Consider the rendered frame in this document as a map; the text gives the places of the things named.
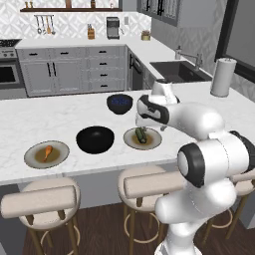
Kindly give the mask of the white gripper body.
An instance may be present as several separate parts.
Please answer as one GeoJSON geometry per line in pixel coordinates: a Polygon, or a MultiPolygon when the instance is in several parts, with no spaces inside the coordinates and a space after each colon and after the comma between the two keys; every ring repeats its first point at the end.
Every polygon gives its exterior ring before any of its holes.
{"type": "Polygon", "coordinates": [[[150,118],[144,119],[142,118],[139,114],[135,115],[135,124],[139,127],[139,128],[143,128],[143,127],[163,127],[163,124],[152,120],[150,118]]]}

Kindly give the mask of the green cucumber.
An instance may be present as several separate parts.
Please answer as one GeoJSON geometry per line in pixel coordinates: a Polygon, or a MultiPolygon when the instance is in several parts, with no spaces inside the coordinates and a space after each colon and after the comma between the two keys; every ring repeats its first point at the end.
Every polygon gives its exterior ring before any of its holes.
{"type": "Polygon", "coordinates": [[[140,143],[146,143],[147,142],[146,134],[145,134],[142,127],[137,127],[135,129],[135,135],[136,135],[136,137],[137,137],[137,139],[140,143]]]}

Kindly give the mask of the blue patterned dark bowl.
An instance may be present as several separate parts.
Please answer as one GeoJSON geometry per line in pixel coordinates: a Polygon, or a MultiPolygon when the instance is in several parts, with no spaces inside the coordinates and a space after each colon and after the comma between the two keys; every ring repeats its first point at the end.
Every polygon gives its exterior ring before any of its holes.
{"type": "Polygon", "coordinates": [[[107,106],[116,115],[126,114],[132,107],[132,97],[125,94],[114,94],[107,98],[107,106]]]}

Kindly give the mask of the black bowl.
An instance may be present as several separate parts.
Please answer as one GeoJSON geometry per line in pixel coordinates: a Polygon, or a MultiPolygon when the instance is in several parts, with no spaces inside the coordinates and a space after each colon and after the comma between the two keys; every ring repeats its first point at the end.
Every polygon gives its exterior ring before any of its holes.
{"type": "Polygon", "coordinates": [[[80,130],[76,142],[80,150],[97,154],[109,150],[115,141],[114,132],[108,127],[92,126],[80,130]]]}

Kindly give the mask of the orange chicken drumstick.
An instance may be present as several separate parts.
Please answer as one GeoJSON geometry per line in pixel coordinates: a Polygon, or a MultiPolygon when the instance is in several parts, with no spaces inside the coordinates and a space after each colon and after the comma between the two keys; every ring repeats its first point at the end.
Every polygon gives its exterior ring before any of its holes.
{"type": "Polygon", "coordinates": [[[53,147],[51,145],[47,145],[45,148],[45,156],[43,159],[44,162],[47,160],[48,156],[52,153],[52,151],[53,151],[53,147]]]}

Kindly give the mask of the beige plate with brown centre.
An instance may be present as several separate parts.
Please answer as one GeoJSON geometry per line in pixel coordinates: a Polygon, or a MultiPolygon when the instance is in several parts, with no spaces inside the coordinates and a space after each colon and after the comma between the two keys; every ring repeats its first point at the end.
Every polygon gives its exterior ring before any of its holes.
{"type": "Polygon", "coordinates": [[[135,128],[127,130],[124,134],[124,142],[129,147],[139,150],[150,150],[158,147],[162,142],[162,137],[158,131],[148,127],[145,131],[147,142],[140,143],[135,134],[135,128]]]}
{"type": "Polygon", "coordinates": [[[58,140],[46,140],[30,147],[24,155],[24,161],[32,168],[46,169],[57,166],[65,161],[69,156],[69,153],[70,149],[65,143],[58,140]],[[47,145],[51,145],[53,151],[44,162],[43,159],[47,145]]]}

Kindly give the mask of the dark sink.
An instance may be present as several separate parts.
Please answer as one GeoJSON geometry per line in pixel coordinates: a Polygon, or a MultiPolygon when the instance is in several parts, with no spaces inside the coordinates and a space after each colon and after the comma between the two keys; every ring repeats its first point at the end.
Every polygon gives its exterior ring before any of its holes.
{"type": "Polygon", "coordinates": [[[212,78],[202,70],[196,71],[187,61],[152,62],[151,65],[170,83],[210,82],[212,78]]]}

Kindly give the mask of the beige stool with wooden legs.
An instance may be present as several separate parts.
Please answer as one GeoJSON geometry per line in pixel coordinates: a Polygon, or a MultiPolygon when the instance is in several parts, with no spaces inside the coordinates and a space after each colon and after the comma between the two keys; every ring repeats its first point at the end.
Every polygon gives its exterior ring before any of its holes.
{"type": "Polygon", "coordinates": [[[202,244],[206,243],[210,230],[212,228],[216,228],[216,229],[227,228],[225,239],[228,240],[231,237],[232,232],[239,219],[239,216],[241,215],[241,212],[245,206],[245,203],[248,199],[249,194],[255,190],[255,168],[249,173],[233,176],[231,178],[231,181],[235,184],[237,196],[240,197],[240,202],[237,206],[237,209],[235,213],[232,213],[231,210],[228,210],[230,219],[229,219],[229,222],[225,225],[214,225],[213,224],[214,218],[209,219],[207,221],[206,229],[202,239],[202,244]]]}
{"type": "Polygon", "coordinates": [[[81,204],[79,185],[70,177],[31,182],[21,192],[6,194],[1,200],[3,218],[16,218],[28,228],[38,255],[44,238],[53,246],[50,232],[68,226],[73,250],[67,255],[79,255],[81,235],[77,212],[81,204]]]}
{"type": "Polygon", "coordinates": [[[119,175],[118,193],[124,204],[124,231],[129,240],[129,254],[133,255],[133,244],[147,244],[154,240],[162,241],[163,224],[154,213],[155,202],[169,192],[180,190],[184,178],[178,171],[167,172],[162,167],[151,165],[125,169],[119,175]],[[157,223],[156,234],[147,240],[134,238],[135,214],[149,215],[149,226],[157,223]]]}

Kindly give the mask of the silver tap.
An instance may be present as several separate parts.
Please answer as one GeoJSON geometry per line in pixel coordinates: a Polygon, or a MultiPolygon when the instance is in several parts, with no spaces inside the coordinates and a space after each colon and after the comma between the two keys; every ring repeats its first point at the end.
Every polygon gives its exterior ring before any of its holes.
{"type": "Polygon", "coordinates": [[[202,54],[191,55],[183,53],[180,45],[175,49],[175,60],[180,60],[180,57],[190,57],[195,60],[194,71],[199,71],[202,66],[202,54]]]}

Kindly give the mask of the white paper towel roll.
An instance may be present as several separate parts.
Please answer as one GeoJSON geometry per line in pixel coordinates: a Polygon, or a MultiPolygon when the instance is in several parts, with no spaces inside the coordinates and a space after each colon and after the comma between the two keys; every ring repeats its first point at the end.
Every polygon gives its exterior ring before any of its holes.
{"type": "Polygon", "coordinates": [[[226,98],[229,95],[236,64],[237,61],[230,58],[217,60],[210,88],[210,94],[212,96],[226,98]]]}

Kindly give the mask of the grey cupboard run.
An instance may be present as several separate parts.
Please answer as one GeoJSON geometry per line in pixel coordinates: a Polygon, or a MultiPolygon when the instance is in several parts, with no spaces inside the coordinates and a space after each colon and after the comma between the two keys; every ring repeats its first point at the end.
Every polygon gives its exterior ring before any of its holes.
{"type": "Polygon", "coordinates": [[[29,97],[122,91],[126,47],[17,50],[29,97]]]}

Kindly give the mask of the grey coffee machine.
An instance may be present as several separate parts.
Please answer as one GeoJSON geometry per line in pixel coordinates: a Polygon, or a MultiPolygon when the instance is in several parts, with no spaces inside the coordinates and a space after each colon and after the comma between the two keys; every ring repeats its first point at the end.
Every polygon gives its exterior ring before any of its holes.
{"type": "Polygon", "coordinates": [[[107,18],[107,37],[111,39],[119,39],[120,19],[118,17],[107,18]]]}

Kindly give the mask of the black framed window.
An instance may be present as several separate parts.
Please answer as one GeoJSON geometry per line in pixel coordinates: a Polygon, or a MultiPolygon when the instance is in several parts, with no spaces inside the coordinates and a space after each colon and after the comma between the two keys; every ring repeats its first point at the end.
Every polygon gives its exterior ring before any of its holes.
{"type": "Polygon", "coordinates": [[[255,84],[255,0],[228,0],[214,60],[237,61],[234,73],[255,84]]]}

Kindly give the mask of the steel oven with hob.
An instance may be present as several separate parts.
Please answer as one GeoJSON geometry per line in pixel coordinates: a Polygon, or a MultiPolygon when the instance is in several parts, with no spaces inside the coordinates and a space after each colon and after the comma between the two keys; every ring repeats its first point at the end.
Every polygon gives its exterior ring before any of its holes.
{"type": "Polygon", "coordinates": [[[27,97],[15,46],[20,39],[0,39],[0,100],[27,97]]]}

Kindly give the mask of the grey wall cupboard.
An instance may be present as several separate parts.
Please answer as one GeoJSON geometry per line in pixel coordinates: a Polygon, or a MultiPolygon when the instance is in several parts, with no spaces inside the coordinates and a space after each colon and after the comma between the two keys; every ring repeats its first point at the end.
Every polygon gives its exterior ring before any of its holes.
{"type": "Polygon", "coordinates": [[[137,0],[137,11],[172,26],[177,26],[182,0],[137,0]]]}

